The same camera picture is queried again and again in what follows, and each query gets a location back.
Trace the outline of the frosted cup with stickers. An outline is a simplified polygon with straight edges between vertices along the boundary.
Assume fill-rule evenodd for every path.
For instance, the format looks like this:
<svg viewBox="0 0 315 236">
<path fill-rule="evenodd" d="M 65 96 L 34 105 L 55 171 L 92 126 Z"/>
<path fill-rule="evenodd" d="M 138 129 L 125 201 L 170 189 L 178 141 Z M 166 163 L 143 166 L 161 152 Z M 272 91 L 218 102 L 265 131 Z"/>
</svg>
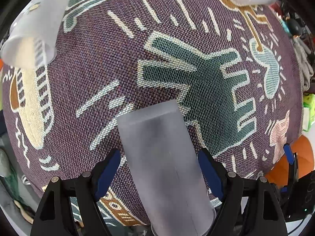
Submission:
<svg viewBox="0 0 315 236">
<path fill-rule="evenodd" d="M 1 48 L 1 60 L 9 66 L 34 69 L 56 56 L 56 41 L 69 0 L 32 0 L 15 19 Z"/>
</svg>

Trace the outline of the grey cloth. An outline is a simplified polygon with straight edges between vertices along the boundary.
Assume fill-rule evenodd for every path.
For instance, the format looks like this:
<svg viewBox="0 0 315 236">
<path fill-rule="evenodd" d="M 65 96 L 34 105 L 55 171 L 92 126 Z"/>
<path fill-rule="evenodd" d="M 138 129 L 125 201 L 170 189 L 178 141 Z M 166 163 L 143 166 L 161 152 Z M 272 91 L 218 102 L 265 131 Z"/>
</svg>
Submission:
<svg viewBox="0 0 315 236">
<path fill-rule="evenodd" d="M 311 78 L 314 75 L 314 70 L 308 62 L 308 54 L 306 53 L 304 47 L 300 44 L 299 39 L 293 38 L 292 44 L 299 66 L 302 89 L 306 92 L 311 86 Z"/>
</svg>

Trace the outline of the tall frosted plastic cup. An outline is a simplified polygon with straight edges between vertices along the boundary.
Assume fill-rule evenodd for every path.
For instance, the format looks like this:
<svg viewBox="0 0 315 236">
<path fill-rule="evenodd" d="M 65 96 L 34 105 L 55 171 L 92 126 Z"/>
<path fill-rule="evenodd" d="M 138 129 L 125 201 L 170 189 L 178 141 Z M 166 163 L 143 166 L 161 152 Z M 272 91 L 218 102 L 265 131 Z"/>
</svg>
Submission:
<svg viewBox="0 0 315 236">
<path fill-rule="evenodd" d="M 117 119 L 123 150 L 155 235 L 206 235 L 216 212 L 176 100 Z"/>
</svg>

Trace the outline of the purple patterned woven tablecloth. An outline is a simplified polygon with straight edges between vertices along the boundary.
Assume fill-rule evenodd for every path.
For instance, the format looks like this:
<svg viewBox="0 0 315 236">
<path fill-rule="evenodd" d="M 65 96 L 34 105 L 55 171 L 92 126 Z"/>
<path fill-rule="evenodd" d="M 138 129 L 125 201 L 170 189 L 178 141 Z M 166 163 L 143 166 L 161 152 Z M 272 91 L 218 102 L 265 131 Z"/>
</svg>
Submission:
<svg viewBox="0 0 315 236">
<path fill-rule="evenodd" d="M 176 100 L 196 151 L 256 179 L 302 131 L 291 39 L 267 6 L 229 0 L 69 0 L 56 57 L 3 68 L 13 151 L 40 197 L 122 148 L 117 118 Z"/>
</svg>

